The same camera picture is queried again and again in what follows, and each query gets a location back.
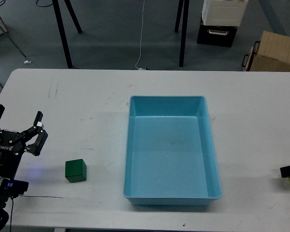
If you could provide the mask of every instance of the blue plastic tray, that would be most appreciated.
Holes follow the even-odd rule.
[[[221,197],[205,97],[131,97],[124,195],[147,205]]]

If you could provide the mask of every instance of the green block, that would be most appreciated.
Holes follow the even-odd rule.
[[[65,177],[71,183],[87,180],[87,167],[83,159],[66,161]]]

